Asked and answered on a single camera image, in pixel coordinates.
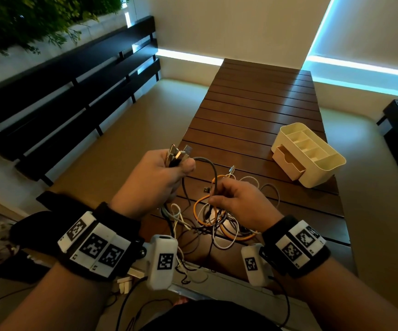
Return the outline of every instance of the green plant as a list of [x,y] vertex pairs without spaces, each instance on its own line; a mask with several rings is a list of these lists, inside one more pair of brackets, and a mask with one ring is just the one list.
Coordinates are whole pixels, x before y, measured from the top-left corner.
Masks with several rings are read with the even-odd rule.
[[70,27],[97,16],[116,12],[128,0],[0,0],[0,52],[18,44],[24,49],[40,53],[32,46],[35,40],[48,40],[61,46],[65,34],[72,41],[80,38],[80,31]]

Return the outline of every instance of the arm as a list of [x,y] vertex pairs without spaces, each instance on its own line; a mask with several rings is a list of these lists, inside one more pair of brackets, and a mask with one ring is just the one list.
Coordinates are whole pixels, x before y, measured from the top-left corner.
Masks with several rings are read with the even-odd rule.
[[[218,191],[221,195],[210,197],[209,203],[230,211],[246,228],[263,233],[283,218],[248,182],[223,178]],[[294,284],[327,330],[398,330],[398,309],[333,258]]]
[[[167,150],[147,152],[109,206],[138,219],[173,199],[195,162],[188,159],[179,167],[166,168],[166,155]],[[111,282],[87,280],[57,263],[0,325],[0,331],[94,330],[111,288]]]

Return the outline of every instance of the hand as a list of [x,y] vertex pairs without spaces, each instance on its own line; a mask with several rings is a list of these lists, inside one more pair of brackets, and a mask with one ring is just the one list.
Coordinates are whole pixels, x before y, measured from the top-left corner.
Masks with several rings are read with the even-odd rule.
[[189,158],[178,167],[166,168],[168,150],[148,151],[113,197],[109,207],[138,219],[176,197],[181,179],[193,172],[196,162]]
[[218,181],[218,195],[209,204],[231,212],[245,228],[264,232],[283,215],[254,185],[224,177]]

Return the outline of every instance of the brown wooden tabletop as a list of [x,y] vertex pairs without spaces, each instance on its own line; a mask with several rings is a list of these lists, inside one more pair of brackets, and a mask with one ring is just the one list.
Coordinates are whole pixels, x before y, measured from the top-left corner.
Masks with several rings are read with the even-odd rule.
[[[335,177],[307,189],[298,181],[292,182],[272,159],[271,146],[280,127],[295,122],[304,123],[326,140],[310,72],[225,59],[179,147],[190,145],[191,155],[213,161],[218,174],[228,174],[235,165],[238,179],[249,175],[261,185],[273,183],[280,192],[279,210],[315,228],[327,240],[333,257],[356,273]],[[210,165],[196,162],[196,171],[185,179],[189,199],[205,196],[203,189],[212,179]],[[277,203],[273,189],[264,189],[264,193],[274,205]],[[184,209],[188,202],[182,188],[177,195],[174,203]],[[194,219],[192,207],[184,217]],[[156,229],[169,233],[157,211],[144,219],[141,234],[150,239]],[[219,231],[218,235],[221,245],[229,243]],[[247,280],[240,254],[242,244],[225,251],[212,248],[208,258],[208,234],[198,239],[194,232],[185,233],[179,244],[187,252],[187,261],[199,265],[206,261],[207,268]]]

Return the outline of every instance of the person's left hand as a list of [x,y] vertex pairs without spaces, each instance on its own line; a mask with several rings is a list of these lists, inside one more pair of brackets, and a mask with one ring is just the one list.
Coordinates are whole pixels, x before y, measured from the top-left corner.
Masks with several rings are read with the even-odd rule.
[[181,179],[193,172],[196,162],[189,158],[178,167],[165,167],[168,150],[148,151],[119,189],[109,207],[129,218],[139,219],[172,201]]

